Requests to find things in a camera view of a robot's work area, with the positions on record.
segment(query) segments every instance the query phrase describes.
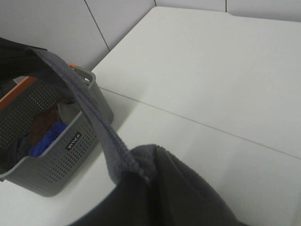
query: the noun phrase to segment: white table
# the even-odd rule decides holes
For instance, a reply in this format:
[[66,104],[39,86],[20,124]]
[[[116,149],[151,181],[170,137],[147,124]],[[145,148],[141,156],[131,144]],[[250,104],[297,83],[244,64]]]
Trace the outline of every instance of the white table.
[[[300,36],[299,23],[156,7],[93,72],[129,148],[164,146],[251,226],[297,226]],[[1,226],[66,225],[93,208],[114,188],[100,150],[55,197],[1,183]]]

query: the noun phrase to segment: laundry basket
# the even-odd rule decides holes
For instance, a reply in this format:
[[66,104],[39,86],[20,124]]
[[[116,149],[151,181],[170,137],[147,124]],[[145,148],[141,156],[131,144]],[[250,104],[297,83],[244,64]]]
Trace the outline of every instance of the laundry basket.
[[[112,111],[95,82],[95,75],[79,67],[73,69],[91,90],[103,115],[112,122]],[[0,110],[0,152],[17,136],[28,131],[36,114],[64,97],[62,92],[50,84],[32,77],[27,77],[22,85],[17,86],[11,96],[16,92],[18,95]],[[43,196],[55,195],[66,185],[97,143],[90,123],[79,112],[41,156],[24,157],[11,170],[0,174],[0,180],[6,179]]]

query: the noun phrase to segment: fabric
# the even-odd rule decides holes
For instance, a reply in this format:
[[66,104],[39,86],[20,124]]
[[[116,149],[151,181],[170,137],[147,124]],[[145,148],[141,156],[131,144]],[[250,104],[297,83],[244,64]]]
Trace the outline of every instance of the fabric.
[[57,111],[61,122],[69,125],[75,116],[80,112],[80,106],[78,103],[74,104],[57,104]]
[[60,88],[64,85],[56,82],[68,85],[102,144],[109,175],[117,184],[74,225],[239,225],[214,189],[163,148],[147,145],[129,152],[103,118],[84,82],[62,59],[43,50],[28,51],[53,70],[48,70],[53,76],[37,74],[39,78]]
[[[70,99],[63,99],[60,103],[70,103]],[[32,126],[29,131],[29,143],[31,145],[36,144],[42,139],[52,125],[59,121],[60,117],[57,110],[57,103],[51,105],[46,111],[37,114],[33,119]]]
[[67,125],[60,121],[53,124],[53,126],[44,135],[44,137],[34,146],[32,146],[28,155],[32,157],[40,156],[52,144],[52,142],[55,141],[55,139],[64,131],[66,127]]
[[13,140],[5,152],[0,155],[0,171],[13,168],[23,157],[28,155],[31,145],[28,142],[28,131]]
[[[80,105],[82,112],[90,121],[98,140],[102,144],[112,181],[117,184],[121,179],[122,172],[134,172],[149,181],[147,169],[145,171],[139,167],[126,145],[103,117],[90,90],[75,71],[53,53],[39,49],[28,49],[28,51],[33,51],[51,68],[47,72],[47,76],[44,75],[46,70],[43,73],[37,73],[36,76],[45,82],[56,84],[57,88],[69,90],[72,93],[69,96],[73,95]],[[63,84],[67,84],[69,89],[66,89]]]
[[[71,226],[241,225],[216,191],[164,148],[144,145],[132,151],[143,159],[146,149],[158,170],[151,186],[137,174],[123,173],[109,196]],[[187,177],[199,182],[193,185]]]

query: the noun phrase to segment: gray cloth strap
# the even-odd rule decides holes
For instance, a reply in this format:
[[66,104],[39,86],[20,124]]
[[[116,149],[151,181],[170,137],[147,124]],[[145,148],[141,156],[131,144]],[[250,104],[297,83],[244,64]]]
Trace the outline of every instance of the gray cloth strap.
[[48,72],[51,76],[48,74],[47,77],[45,77],[43,73],[34,73],[34,76],[61,88],[65,87],[65,85],[62,84],[63,81],[77,100],[82,112],[90,121],[102,145],[108,172],[112,181],[117,184],[120,181],[122,172],[127,171],[137,173],[143,177],[146,182],[149,182],[150,177],[140,167],[126,145],[102,116],[89,89],[76,72],[60,57],[51,52],[33,48],[28,48],[27,51],[34,52],[55,72]]

